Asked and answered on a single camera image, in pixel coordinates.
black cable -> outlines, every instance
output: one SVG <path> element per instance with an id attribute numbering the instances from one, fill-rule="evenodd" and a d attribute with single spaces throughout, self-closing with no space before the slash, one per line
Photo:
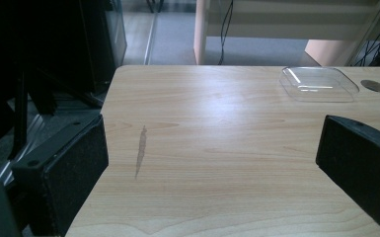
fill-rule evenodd
<path id="1" fill-rule="evenodd" d="M 354 64 L 354 66 L 356 66 L 356 65 L 358 65 L 358 64 L 359 64 L 360 66 L 365 66 L 365 59 L 366 59 L 366 57 L 367 57 L 367 56 L 368 56 L 368 55 L 369 55 L 369 54 L 370 54 L 375 48 L 379 47 L 379 49 L 377 50 L 376 54 L 375 54 L 374 57 L 373 57 L 373 60 L 374 60 L 374 58 L 376 57 L 377 53 L 380 51 L 380 42 L 379 42 L 377 45 L 374 46 L 375 42 L 377 42 L 379 38 L 380 38 L 380 33 L 377 35 L 376 39 L 374 40 L 373 44 L 372 44 L 370 47 L 368 47 L 368 46 L 369 46 L 369 41 L 367 42 L 367 46 L 366 46 L 366 49 L 365 49 L 365 53 L 364 53 L 364 55 L 361 57 L 360 60 L 358 60 L 358 61 Z"/>
<path id="2" fill-rule="evenodd" d="M 227 32 L 229 31 L 230 22 L 232 21 L 232 15 L 233 15 L 233 0 L 230 2 L 229 8 L 227 9 L 226 16 L 224 17 L 223 23 L 221 25 L 221 33 L 220 33 L 221 56 L 220 56 L 220 60 L 218 61 L 217 65 L 223 64 L 223 60 L 224 60 L 224 42 L 226 41 Z M 224 36 L 223 36 L 224 26 L 226 25 L 226 20 L 227 20 L 228 17 L 229 17 L 229 20 L 227 22 L 226 32 L 224 33 Z"/>

desk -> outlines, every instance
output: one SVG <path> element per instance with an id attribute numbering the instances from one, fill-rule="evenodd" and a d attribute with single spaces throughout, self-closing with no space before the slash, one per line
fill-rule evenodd
<path id="1" fill-rule="evenodd" d="M 315 163 L 325 115 L 380 129 L 380 93 L 359 83 L 380 68 L 341 68 L 353 103 L 297 102 L 281 68 L 119 68 L 102 109 L 110 166 L 68 236 L 380 236 Z"/>
<path id="2" fill-rule="evenodd" d="M 193 44 L 197 64 L 204 63 L 206 38 L 220 37 L 230 1 L 197 0 Z M 228 37 L 309 40 L 306 52 L 318 63 L 344 66 L 357 55 L 379 18 L 380 0 L 235 0 Z"/>

scratch on table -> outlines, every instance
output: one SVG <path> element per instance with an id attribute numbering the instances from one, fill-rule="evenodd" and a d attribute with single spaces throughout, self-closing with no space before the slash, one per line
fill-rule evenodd
<path id="1" fill-rule="evenodd" d="M 146 149 L 146 125 L 143 126 L 143 130 L 140 133 L 140 142 L 138 144 L 138 154 L 137 154 L 137 164 L 136 164 L 136 175 L 134 179 L 137 179 L 138 172 L 140 170 L 141 162 L 144 157 L 144 150 Z"/>

wood grain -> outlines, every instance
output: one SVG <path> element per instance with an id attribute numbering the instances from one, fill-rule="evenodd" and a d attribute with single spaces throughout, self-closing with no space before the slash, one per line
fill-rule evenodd
<path id="1" fill-rule="evenodd" d="M 119 68 L 103 107 L 110 166 L 68 236 L 380 236 L 315 163 L 325 115 L 380 129 L 380 93 L 359 84 L 380 68 L 340 68 L 353 103 L 297 102 L 281 69 Z"/>

transparent plastic lid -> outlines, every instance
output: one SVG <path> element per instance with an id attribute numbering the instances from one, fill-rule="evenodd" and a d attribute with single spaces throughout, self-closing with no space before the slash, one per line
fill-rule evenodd
<path id="1" fill-rule="evenodd" d="M 329 67 L 285 67 L 279 82 L 302 102 L 353 102 L 353 94 L 359 92 L 347 76 Z"/>

